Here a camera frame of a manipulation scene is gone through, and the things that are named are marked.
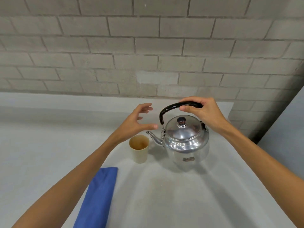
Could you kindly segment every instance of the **kettle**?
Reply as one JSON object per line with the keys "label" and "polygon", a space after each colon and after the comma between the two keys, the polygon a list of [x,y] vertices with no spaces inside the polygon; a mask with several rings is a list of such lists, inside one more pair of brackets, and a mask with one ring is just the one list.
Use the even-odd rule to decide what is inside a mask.
{"label": "kettle", "polygon": [[163,116],[170,110],[189,105],[202,108],[203,105],[194,101],[183,101],[165,107],[159,114],[159,120],[163,126],[161,138],[156,137],[151,131],[153,141],[163,146],[169,158],[179,167],[194,166],[204,160],[209,153],[209,130],[205,124],[190,115],[180,115],[172,118],[164,127]]}

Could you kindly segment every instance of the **black handle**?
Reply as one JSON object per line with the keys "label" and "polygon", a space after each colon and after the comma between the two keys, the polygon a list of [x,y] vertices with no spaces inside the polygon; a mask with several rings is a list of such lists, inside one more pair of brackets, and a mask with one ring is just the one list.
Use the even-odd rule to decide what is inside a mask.
{"label": "black handle", "polygon": [[182,101],[182,102],[178,102],[178,103],[174,103],[172,105],[169,105],[166,108],[164,108],[159,114],[159,121],[161,122],[161,124],[162,125],[164,124],[163,116],[164,116],[165,113],[167,113],[168,111],[173,110],[175,108],[179,108],[182,105],[189,105],[189,106],[193,106],[193,107],[196,107],[196,108],[202,108],[203,107],[203,105],[201,103],[194,102],[194,101]]}

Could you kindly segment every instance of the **right arm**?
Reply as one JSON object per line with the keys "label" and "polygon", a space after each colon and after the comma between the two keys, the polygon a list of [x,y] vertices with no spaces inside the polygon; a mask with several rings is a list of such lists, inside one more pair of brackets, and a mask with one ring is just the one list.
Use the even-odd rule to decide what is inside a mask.
{"label": "right arm", "polygon": [[203,104],[203,108],[181,106],[180,110],[193,113],[226,138],[295,226],[304,227],[304,181],[233,127],[222,115],[213,98],[193,96],[181,101]]}

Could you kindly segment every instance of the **left arm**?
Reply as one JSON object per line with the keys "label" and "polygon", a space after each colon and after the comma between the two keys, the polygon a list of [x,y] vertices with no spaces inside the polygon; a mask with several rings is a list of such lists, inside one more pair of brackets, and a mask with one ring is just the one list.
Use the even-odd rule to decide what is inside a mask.
{"label": "left arm", "polygon": [[140,113],[152,110],[144,103],[127,117],[120,127],[89,157],[42,195],[12,228],[60,228],[78,203],[87,186],[108,157],[121,142],[143,130],[155,130],[157,124],[139,124]]}

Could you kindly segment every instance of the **blue cloth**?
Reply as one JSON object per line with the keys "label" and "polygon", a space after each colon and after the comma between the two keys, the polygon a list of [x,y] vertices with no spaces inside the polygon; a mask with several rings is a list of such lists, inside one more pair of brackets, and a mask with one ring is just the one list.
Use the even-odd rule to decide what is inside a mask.
{"label": "blue cloth", "polygon": [[73,228],[105,228],[117,177],[117,167],[101,168],[87,190]]}

